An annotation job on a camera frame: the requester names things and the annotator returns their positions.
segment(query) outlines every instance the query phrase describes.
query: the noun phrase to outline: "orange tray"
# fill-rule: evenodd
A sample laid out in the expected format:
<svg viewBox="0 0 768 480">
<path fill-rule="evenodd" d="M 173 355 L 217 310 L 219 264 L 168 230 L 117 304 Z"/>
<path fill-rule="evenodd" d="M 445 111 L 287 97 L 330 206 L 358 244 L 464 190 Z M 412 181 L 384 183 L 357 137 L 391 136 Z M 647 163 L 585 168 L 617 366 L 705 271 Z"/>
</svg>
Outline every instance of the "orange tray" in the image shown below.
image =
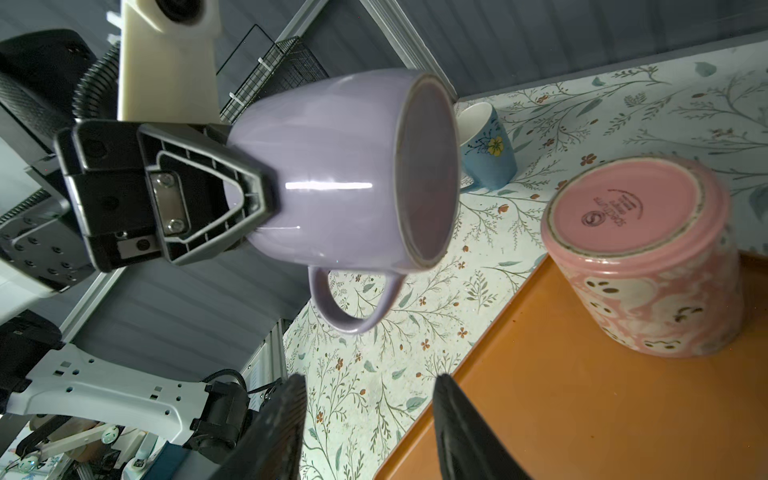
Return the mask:
<svg viewBox="0 0 768 480">
<path fill-rule="evenodd" d="M 662 359 L 610 341 L 547 257 L 453 377 L 535 480 L 768 478 L 768 259 L 742 278 L 742 333 Z M 441 478 L 432 405 L 376 478 Z"/>
</svg>

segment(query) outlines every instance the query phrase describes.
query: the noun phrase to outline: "lavender mug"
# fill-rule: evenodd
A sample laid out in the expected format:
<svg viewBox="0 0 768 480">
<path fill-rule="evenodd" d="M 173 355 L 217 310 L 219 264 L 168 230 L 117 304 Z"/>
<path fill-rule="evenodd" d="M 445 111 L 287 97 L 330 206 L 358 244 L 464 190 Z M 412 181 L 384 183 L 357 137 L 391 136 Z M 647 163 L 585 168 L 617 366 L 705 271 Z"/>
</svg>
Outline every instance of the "lavender mug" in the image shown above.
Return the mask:
<svg viewBox="0 0 768 480">
<path fill-rule="evenodd" d="M 368 71 L 265 98 L 238 119 L 228 145 L 274 170 L 279 210 L 248 240 L 309 265 L 315 305 L 340 332 L 372 329 L 406 274 L 445 255 L 460 167 L 451 102 L 434 75 Z M 331 270 L 386 275 L 370 316 L 336 304 Z"/>
</svg>

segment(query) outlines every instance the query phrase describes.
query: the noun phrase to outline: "yellow flower design on mug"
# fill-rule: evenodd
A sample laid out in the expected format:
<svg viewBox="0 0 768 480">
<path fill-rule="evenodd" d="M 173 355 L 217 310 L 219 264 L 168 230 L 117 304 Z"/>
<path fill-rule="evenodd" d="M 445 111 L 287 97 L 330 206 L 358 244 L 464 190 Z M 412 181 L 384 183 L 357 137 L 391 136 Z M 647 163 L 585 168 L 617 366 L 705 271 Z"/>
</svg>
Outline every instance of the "yellow flower design on mug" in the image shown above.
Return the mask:
<svg viewBox="0 0 768 480">
<path fill-rule="evenodd" d="M 503 150 L 504 150 L 504 141 L 502 140 L 501 136 L 492 138 L 491 141 L 488 142 L 488 153 L 490 153 L 494 157 L 498 157 L 499 155 L 501 155 Z"/>
</svg>

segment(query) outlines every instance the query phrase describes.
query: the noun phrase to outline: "table surface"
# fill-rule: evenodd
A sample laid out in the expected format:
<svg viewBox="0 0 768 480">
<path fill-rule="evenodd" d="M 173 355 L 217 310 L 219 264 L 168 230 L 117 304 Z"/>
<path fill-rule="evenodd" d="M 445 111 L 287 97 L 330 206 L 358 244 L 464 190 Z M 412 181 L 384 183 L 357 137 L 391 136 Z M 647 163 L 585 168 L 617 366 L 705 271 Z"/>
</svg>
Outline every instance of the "table surface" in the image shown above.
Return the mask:
<svg viewBox="0 0 768 480">
<path fill-rule="evenodd" d="M 545 253 L 539 221 L 568 179 L 614 158 L 675 154 L 728 184 L 740 248 L 768 254 L 768 42 L 499 94 L 489 101 L 519 173 L 460 197 L 443 261 L 410 276 L 372 332 L 341 336 L 311 301 L 284 336 L 289 372 L 309 398 L 303 478 L 373 477 Z M 334 272 L 339 304 L 370 314 L 383 277 Z"/>
</svg>

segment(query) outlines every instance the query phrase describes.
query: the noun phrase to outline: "wire basket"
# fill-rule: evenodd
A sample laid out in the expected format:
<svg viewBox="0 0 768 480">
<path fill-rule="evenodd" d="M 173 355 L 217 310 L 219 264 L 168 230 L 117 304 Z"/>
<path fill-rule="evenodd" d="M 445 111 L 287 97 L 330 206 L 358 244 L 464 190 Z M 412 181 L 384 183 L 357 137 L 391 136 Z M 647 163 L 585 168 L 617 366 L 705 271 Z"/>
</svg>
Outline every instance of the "wire basket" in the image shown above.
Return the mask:
<svg viewBox="0 0 768 480">
<path fill-rule="evenodd" d="M 299 37 L 274 43 L 248 78 L 230 93 L 220 116 L 222 121 L 234 123 L 253 102 L 314 81 L 328 78 L 325 68 Z"/>
</svg>

